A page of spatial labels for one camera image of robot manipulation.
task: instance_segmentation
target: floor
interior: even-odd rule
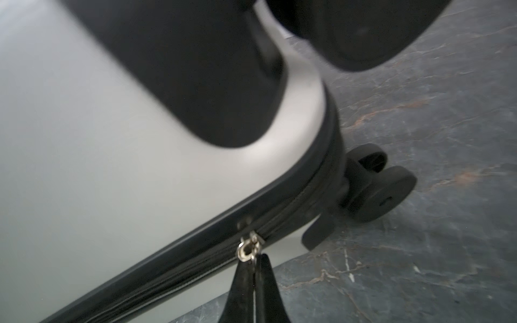
[[[348,147],[374,142],[416,191],[366,225],[336,215],[276,268],[293,323],[511,322],[517,315],[517,2],[454,0],[390,62],[343,73],[302,40]],[[217,322],[221,296],[174,320]]]

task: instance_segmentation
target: suitcase zipper track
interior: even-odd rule
[[[332,140],[330,147],[331,148],[327,152],[326,158],[324,159],[319,171],[313,176],[313,178],[311,178],[307,186],[277,215],[273,216],[272,219],[256,230],[256,232],[264,238],[266,244],[270,244],[278,240],[278,237],[275,237],[277,232],[281,232],[282,230],[292,226],[290,224],[292,223],[293,218],[299,217],[301,212],[309,210],[315,204],[315,202],[311,204],[304,203],[307,201],[308,195],[310,196],[311,201],[318,200],[318,198],[324,194],[324,191],[326,191],[326,187],[330,185],[325,179],[329,176],[336,177],[334,172],[339,168],[339,162],[336,162],[335,155],[337,153],[342,154],[343,149],[340,132],[337,132],[337,135]],[[98,312],[94,316],[82,321],[82,323],[112,323],[125,321],[124,319],[134,312],[159,302],[160,300],[164,300],[168,296],[180,292],[186,287],[197,283],[201,279],[236,261],[237,256],[235,254],[235,249],[239,242],[240,238],[232,239],[231,242],[225,243],[224,246],[219,248],[216,247],[217,250],[209,250],[196,257],[197,259],[181,272],[200,271],[201,273],[194,273],[190,276],[187,274],[187,277],[185,277],[186,281],[184,280],[184,283],[175,283],[175,278],[181,276],[182,273],[171,270],[163,277],[151,281],[133,291],[129,297],[124,297],[123,299],[115,301],[107,309]],[[207,255],[211,258],[209,264],[207,263]],[[197,270],[200,265],[206,269]]]

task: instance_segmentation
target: caster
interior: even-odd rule
[[[384,169],[388,157],[377,145],[359,146],[346,157],[338,204],[356,221],[368,222],[383,216],[415,188],[417,178],[404,167]]]
[[[372,182],[350,203],[351,217],[359,222],[373,221],[400,204],[415,188],[417,178],[402,166],[373,174]]]
[[[356,160],[367,171],[379,173],[388,163],[388,155],[377,145],[365,144],[346,153],[348,158]]]

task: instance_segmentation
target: zipper pull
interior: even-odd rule
[[[277,280],[269,257],[256,257],[255,264],[255,323],[291,323],[285,311]]]
[[[256,256],[262,252],[262,246],[265,243],[266,242],[262,237],[260,237],[255,231],[251,231],[249,239],[240,239],[240,244],[237,247],[237,258],[244,263],[249,260],[255,262]]]

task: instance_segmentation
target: black wheel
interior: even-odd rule
[[[364,71],[409,46],[449,2],[297,0],[295,16],[305,38],[329,62]]]
[[[367,171],[379,173],[388,162],[388,155],[377,145],[365,144],[346,153],[346,156],[356,160]]]
[[[391,211],[417,183],[415,175],[402,166],[390,167],[372,177],[371,184],[348,207],[352,218],[359,222],[375,220]]]

